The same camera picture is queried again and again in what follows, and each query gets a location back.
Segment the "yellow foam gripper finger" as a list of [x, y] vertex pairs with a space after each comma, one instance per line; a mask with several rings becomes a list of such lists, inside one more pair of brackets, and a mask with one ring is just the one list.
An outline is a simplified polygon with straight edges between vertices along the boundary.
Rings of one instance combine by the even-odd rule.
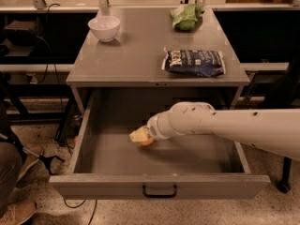
[[138, 129], [134, 130], [129, 134], [129, 138], [134, 142], [137, 143], [139, 141], [144, 141], [149, 138], [152, 138], [148, 132], [146, 126], [139, 127]]

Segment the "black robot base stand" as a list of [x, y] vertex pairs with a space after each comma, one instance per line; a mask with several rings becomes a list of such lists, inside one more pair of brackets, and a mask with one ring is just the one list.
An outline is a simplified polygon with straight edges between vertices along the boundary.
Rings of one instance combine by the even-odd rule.
[[[292, 106], [293, 96], [300, 80], [300, 49], [293, 52], [285, 75], [273, 83], [264, 100], [259, 104], [260, 109], [287, 109]], [[282, 177], [277, 182], [277, 189], [282, 193], [288, 193], [291, 189], [289, 183], [292, 160], [283, 159]]]

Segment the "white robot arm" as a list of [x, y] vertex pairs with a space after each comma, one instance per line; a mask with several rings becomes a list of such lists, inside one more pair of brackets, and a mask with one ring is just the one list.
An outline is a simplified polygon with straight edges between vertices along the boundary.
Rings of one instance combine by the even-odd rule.
[[142, 145], [184, 135], [212, 134], [300, 160], [300, 110], [216, 110], [205, 102], [178, 102], [129, 134]]

